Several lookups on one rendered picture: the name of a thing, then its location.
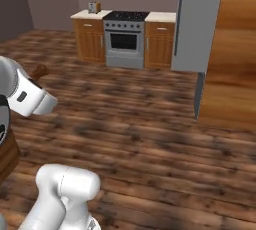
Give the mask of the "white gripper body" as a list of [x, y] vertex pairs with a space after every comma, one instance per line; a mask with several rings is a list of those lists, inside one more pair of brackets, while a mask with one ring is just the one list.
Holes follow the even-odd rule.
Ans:
[[39, 103], [33, 113], [35, 115], [50, 114], [57, 104], [58, 99], [51, 95], [49, 92], [45, 92], [42, 101]]

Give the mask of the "brown chicken drumstick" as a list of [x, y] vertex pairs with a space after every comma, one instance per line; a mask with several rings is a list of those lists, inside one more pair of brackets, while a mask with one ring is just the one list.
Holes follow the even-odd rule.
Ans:
[[43, 65], [39, 64], [32, 72], [31, 78], [35, 81], [38, 81], [41, 77], [49, 74], [49, 69]]

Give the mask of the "grey fridge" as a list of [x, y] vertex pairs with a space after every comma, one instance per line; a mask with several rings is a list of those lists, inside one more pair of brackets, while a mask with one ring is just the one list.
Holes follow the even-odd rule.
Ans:
[[183, 0], [177, 55], [171, 69], [197, 73], [194, 114], [198, 118], [220, 0]]

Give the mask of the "dark wooden counter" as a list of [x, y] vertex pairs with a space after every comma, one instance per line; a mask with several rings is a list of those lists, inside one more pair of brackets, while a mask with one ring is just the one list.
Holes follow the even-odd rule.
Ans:
[[12, 129], [0, 146], [0, 184], [11, 174], [19, 161], [19, 148]]

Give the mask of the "wooden base cupboard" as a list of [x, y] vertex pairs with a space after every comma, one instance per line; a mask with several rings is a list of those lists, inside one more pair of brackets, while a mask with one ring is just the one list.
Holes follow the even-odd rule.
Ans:
[[74, 19], [78, 56], [85, 62], [105, 63], [103, 21]]
[[145, 23], [146, 68], [169, 68], [171, 65], [174, 27], [172, 22]]

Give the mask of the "silver toaster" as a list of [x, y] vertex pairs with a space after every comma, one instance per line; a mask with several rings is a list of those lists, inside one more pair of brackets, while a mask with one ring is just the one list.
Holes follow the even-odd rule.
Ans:
[[88, 3], [88, 13], [89, 14], [98, 14], [101, 11], [101, 2], [92, 1]]

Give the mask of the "silver oven with black hob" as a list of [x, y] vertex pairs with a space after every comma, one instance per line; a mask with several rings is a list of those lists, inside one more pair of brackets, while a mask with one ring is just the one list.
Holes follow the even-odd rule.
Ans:
[[103, 18], [106, 65], [144, 68], [145, 19], [148, 12], [111, 11]]

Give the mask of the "wooden tall side panel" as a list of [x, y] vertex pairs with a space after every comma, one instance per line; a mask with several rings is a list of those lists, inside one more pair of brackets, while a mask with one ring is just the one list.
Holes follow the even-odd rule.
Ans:
[[221, 0], [198, 122], [256, 131], [256, 0]]

